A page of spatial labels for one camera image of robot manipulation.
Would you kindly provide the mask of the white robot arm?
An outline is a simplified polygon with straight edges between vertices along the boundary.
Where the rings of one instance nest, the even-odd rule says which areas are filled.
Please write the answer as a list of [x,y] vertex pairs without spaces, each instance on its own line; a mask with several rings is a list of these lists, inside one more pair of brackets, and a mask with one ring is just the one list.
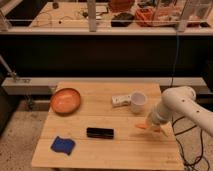
[[161,100],[146,118],[148,127],[165,125],[174,113],[182,114],[213,137],[213,112],[195,102],[196,92],[192,87],[181,86],[163,91]]

